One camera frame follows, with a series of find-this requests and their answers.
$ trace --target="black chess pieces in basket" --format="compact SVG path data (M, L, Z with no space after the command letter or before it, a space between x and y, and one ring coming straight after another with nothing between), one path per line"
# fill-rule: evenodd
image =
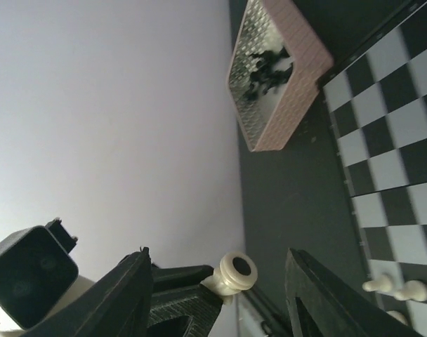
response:
M252 53L251 58L258 60L256 62L257 70L249 75L249 87L244 94L247 100L257 100L259 89L262 88L262 94L266 95L270 89L277 88L289 81L293 67L286 70L274 70L273 67L285 58L289 58L287 50L282 47L279 53L274 51L264 51L262 53Z

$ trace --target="dark gray table surface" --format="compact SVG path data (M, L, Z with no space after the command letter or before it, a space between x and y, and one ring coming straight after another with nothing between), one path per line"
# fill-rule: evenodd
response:
M356 49L401 0L296 0L339 60ZM246 0L230 0L232 43ZM363 296L366 280L357 229L330 122L319 95L287 146L248 151L239 131L247 253L259 269L257 286L287 314L284 263L289 247L305 249Z

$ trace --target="white chess piece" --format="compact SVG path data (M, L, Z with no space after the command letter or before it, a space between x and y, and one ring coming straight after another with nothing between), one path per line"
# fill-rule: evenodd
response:
M256 281L257 267L252 259L243 253L233 252L224 255L213 275L201 284L220 296L225 304L231 304L233 295L250 289Z
M399 311L387 311L387 314L389 314L391 317L396 318L399 322L403 323L404 325L409 325L405 316L401 314Z
M416 300L424 302L427 300L427 286L421 281L408 281L405 282L401 290L393 294L397 300Z
M393 280L390 275L382 274L377 279L365 282L362 288L365 291L383 291L389 293L393 290Z

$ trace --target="chessboard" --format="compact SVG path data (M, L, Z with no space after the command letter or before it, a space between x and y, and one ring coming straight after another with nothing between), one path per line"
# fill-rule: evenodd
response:
M427 286L427 2L406 12L323 88L369 278L395 290ZM376 299L427 337L427 300Z

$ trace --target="white square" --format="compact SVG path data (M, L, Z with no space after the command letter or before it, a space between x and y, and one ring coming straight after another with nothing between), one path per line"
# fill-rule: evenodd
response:
M418 224L427 225L427 183L408 187Z
M382 191L407 185L407 175L397 150L372 157L368 162L376 190Z
M349 102L352 98L348 78L345 72L341 72L324 86L329 112L333 112L340 106Z
M368 260L369 269L373 279L377 279L383 274L391 277L393 280L394 291L401 289L404 285L404 278L402 277L401 267L394 261L382 260Z
M427 265L427 242L421 226L389 226L388 238L396 261Z
M355 96L352 104L360 127L381 118L387 113L379 83Z
M352 200L355 216L357 216L360 227L384 227L388 225L379 193L354 197Z
M414 100L391 112L387 120L398 148L427 138L427 111L422 100Z
M368 158L362 129L357 129L338 140L344 166L350 166Z
M408 300L407 307L412 320L412 328L427 337L427 304Z
M384 36L368 50L367 55L376 81L407 63L409 58L400 28L397 27Z
M409 65L420 96L427 95L427 49L411 60Z

